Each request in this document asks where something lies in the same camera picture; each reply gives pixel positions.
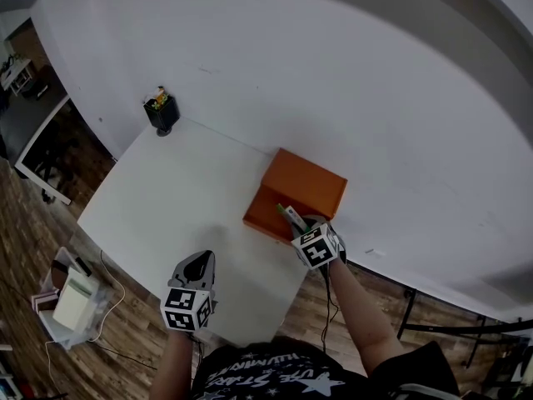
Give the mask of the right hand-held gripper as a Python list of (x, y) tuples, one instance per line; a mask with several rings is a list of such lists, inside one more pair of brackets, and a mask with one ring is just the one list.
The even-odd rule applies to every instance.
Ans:
[[(286, 219), (291, 228), (291, 245), (296, 255), (309, 269), (318, 269), (334, 259), (346, 261), (346, 246), (332, 228), (330, 222), (321, 215), (306, 215), (301, 221)], [(309, 232), (305, 233), (305, 223)]]

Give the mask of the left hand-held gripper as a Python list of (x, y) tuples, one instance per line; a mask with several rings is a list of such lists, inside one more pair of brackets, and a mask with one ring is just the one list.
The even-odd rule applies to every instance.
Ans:
[(176, 265), (160, 304), (168, 329), (194, 333), (207, 325), (217, 304), (215, 266), (211, 250), (195, 252)]

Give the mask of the orange box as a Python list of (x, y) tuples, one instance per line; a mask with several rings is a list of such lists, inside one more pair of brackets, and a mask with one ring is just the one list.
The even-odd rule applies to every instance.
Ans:
[(242, 221), (288, 245), (293, 234), (276, 206), (291, 206), (303, 218), (320, 216), (331, 221), (346, 185), (345, 178), (281, 148), (265, 171)]

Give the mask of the person's left forearm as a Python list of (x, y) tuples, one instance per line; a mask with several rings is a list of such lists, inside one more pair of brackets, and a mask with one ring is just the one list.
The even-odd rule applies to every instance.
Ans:
[(149, 400), (187, 400), (192, 385), (192, 357), (193, 343), (188, 335), (170, 331)]

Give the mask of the person's right forearm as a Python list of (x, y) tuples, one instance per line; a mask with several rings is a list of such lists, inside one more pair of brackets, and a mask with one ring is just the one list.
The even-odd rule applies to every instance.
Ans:
[(380, 364), (404, 354), (390, 320), (340, 258), (330, 262), (329, 278), (366, 374), (371, 376)]

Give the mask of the large white box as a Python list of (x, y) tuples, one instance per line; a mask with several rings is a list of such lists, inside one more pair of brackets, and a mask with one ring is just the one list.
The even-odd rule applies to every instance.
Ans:
[(100, 283), (70, 267), (52, 317), (65, 328), (81, 333), (96, 310)]

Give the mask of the white table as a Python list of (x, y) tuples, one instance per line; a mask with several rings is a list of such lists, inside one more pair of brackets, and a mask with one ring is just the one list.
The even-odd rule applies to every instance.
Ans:
[(215, 253), (208, 329), (235, 345), (276, 335), (306, 276), (295, 251), (242, 219), (271, 159), (186, 119), (166, 137), (146, 128), (79, 218), (81, 229), (158, 298), (176, 265)]

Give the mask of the clear plastic bin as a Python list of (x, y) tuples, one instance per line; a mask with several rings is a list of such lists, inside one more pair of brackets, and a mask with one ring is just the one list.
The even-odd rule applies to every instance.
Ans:
[[(94, 277), (100, 283), (99, 290), (95, 297), (97, 303), (96, 310), (90, 318), (88, 325), (84, 329), (89, 332), (89, 339), (86, 341), (88, 342), (97, 336), (97, 327), (98, 324), (101, 322), (103, 314), (107, 310), (108, 304), (110, 303), (110, 300), (112, 298), (112, 290), (108, 286), (106, 286), (104, 282), (100, 281), (97, 278), (95, 273), (92, 272), (90, 266), (88, 266), (84, 260), (82, 260), (80, 257), (73, 256), (65, 247), (60, 247), (58, 249), (57, 255), (53, 260), (58, 260), (59, 262), (68, 266), (68, 268), (75, 267), (80, 273), (86, 275), (87, 277)], [(48, 269), (46, 277), (42, 280), (39, 293), (57, 292), (60, 296), (62, 289), (56, 289), (53, 287), (51, 283), (50, 268)]]

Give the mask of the black printed t-shirt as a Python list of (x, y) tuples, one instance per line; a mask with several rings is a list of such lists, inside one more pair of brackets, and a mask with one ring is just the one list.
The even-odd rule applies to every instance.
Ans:
[(460, 400), (436, 342), (381, 363), (370, 376), (346, 370), (318, 347), (281, 337), (220, 347), (203, 359), (191, 400)]

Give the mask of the brown flat item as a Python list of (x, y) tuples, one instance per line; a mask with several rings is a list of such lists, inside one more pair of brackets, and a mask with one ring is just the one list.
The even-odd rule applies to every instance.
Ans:
[(50, 268), (50, 276), (53, 287), (62, 289), (68, 277), (68, 266), (58, 260), (53, 260)]

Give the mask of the pink bordered book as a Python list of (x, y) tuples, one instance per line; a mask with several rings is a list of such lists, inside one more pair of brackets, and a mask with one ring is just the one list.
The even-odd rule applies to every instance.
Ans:
[(31, 296), (32, 310), (39, 314), (41, 311), (53, 311), (57, 306), (59, 295), (57, 292), (45, 292)]

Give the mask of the black square holder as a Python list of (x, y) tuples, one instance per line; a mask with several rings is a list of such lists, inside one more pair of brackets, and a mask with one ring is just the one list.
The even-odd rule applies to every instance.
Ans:
[(161, 138), (172, 132), (172, 127), (181, 117), (175, 98), (169, 95), (166, 98), (161, 105), (155, 99), (150, 99), (143, 105), (150, 124)]

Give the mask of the black office chair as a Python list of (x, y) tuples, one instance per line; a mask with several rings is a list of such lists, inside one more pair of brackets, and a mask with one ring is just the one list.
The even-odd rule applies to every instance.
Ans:
[(76, 138), (69, 138), (66, 142), (50, 142), (42, 148), (44, 156), (41, 162), (38, 164), (36, 174), (42, 175), (42, 180), (45, 183), (51, 178), (52, 170), (56, 169), (63, 175), (63, 178), (67, 181), (73, 179), (72, 171), (63, 163), (67, 150), (69, 148), (79, 148), (80, 143)]

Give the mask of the small yellow green decoration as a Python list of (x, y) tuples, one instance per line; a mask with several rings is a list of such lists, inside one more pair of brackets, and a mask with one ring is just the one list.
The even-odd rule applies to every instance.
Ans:
[(167, 102), (168, 94), (163, 86), (158, 86), (157, 89), (145, 97), (143, 105), (153, 110), (160, 110)]

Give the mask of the black item on desk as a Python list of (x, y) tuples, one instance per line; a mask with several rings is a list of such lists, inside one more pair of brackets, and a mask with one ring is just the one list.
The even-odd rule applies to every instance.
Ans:
[(29, 81), (21, 91), (22, 96), (29, 100), (38, 100), (42, 90), (47, 88), (47, 84), (40, 78)]

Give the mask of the small white shelf rack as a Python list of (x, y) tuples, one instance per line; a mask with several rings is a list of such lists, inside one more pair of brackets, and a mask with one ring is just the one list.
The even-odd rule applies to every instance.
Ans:
[(32, 61), (29, 58), (17, 59), (0, 76), (0, 85), (6, 92), (11, 91), (16, 97), (32, 80)]

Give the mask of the black metal frame table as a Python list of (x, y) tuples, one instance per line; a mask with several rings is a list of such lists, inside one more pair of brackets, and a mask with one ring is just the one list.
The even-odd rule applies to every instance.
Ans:
[(497, 324), (486, 325), (487, 316), (482, 314), (477, 315), (477, 321), (481, 323), (479, 326), (451, 327), (409, 323), (409, 317), (411, 316), (418, 293), (419, 292), (416, 289), (410, 287), (404, 290), (403, 296), (407, 300), (407, 306), (396, 337), (401, 340), (404, 331), (407, 330), (473, 340), (474, 347), (471, 350), (471, 355), (466, 362), (463, 362), (465, 368), (471, 366), (480, 345), (500, 346), (520, 343), (521, 339), (525, 337), (525, 335), (520, 335), (520, 332), (527, 332), (533, 329), (533, 318), (523, 320), (519, 317), (518, 320), (513, 323), (498, 322)]

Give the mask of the dark desk with white frame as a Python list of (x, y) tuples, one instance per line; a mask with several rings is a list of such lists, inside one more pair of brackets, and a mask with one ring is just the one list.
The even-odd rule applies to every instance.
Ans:
[(72, 200), (69, 197), (49, 181), (42, 180), (44, 172), (36, 174), (37, 166), (44, 156), (42, 148), (48, 143), (59, 142), (59, 124), (53, 119), (66, 106), (70, 97), (52, 67), (43, 67), (37, 78), (47, 84), (40, 98), (29, 100), (20, 95), (14, 98), (7, 111), (0, 116), (0, 138), (5, 158), (22, 178), (41, 188), (44, 202), (57, 199), (70, 205)]

